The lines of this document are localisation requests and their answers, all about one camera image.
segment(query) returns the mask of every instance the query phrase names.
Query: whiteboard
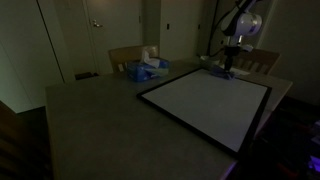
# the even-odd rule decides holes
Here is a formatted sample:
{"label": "whiteboard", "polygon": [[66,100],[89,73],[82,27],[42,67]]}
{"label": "whiteboard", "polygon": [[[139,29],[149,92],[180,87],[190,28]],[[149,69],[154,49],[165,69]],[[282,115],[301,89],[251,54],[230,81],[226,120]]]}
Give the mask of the whiteboard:
{"label": "whiteboard", "polygon": [[238,152],[268,89],[198,70],[139,96]]}

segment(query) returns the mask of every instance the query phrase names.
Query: gray table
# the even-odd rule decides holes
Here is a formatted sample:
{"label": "gray table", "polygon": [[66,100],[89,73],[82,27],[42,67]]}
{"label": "gray table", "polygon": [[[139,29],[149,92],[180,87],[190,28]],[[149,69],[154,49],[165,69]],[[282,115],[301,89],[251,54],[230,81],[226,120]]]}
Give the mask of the gray table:
{"label": "gray table", "polygon": [[[176,61],[168,76],[147,82],[135,83],[125,73],[115,73],[48,87],[55,179],[224,176],[235,162],[232,157],[136,98],[138,92],[196,67],[194,62]],[[285,87],[275,90],[280,100],[289,88]]]}

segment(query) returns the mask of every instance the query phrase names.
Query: wall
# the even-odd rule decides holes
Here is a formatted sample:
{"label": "wall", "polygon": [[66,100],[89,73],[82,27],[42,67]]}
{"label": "wall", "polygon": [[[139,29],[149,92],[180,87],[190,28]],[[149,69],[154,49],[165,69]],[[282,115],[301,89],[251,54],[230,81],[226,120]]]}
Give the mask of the wall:
{"label": "wall", "polygon": [[201,27],[199,31],[199,39],[197,46],[197,54],[199,56],[206,55],[208,43],[210,39],[211,27],[213,23],[213,17],[215,15],[216,4],[218,0],[204,0]]}
{"label": "wall", "polygon": [[63,83],[37,1],[0,1],[0,99],[15,112],[45,105],[45,87]]}
{"label": "wall", "polygon": [[203,0],[161,0],[161,57],[178,60],[196,56],[202,10]]}
{"label": "wall", "polygon": [[320,1],[277,1],[260,48],[281,53],[271,75],[293,81],[288,96],[320,104]]}
{"label": "wall", "polygon": [[142,0],[143,44],[160,45],[161,0]]}
{"label": "wall", "polygon": [[75,74],[96,72],[81,0],[54,0]]}
{"label": "wall", "polygon": [[75,81],[69,52],[53,0],[38,0],[64,82]]}

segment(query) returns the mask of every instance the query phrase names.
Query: wooden chair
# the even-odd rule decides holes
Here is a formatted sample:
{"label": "wooden chair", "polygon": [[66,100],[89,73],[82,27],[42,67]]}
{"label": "wooden chair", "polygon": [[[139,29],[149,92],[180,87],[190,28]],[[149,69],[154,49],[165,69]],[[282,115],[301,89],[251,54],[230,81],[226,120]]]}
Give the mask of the wooden chair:
{"label": "wooden chair", "polygon": [[120,72],[121,67],[123,70],[126,70],[126,63],[128,61],[140,60],[142,50],[146,50],[150,57],[159,57],[159,48],[157,45],[132,46],[109,50],[113,72]]}
{"label": "wooden chair", "polygon": [[0,173],[15,179],[51,179],[49,149],[0,101]]}
{"label": "wooden chair", "polygon": [[232,67],[268,75],[279,57],[280,53],[253,49],[251,52],[240,52],[234,58]]}

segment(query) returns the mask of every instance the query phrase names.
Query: door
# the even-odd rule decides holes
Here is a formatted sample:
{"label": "door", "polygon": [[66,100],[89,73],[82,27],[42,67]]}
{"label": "door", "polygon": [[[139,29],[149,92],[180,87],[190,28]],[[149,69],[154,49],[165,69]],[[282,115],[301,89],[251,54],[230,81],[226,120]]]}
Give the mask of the door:
{"label": "door", "polygon": [[63,83],[37,0],[0,1],[0,98],[16,112],[45,105],[45,87]]}
{"label": "door", "polygon": [[84,0],[98,72],[112,72],[108,50],[142,44],[141,0]]}
{"label": "door", "polygon": [[177,60],[196,56],[203,0],[162,0],[160,56]]}

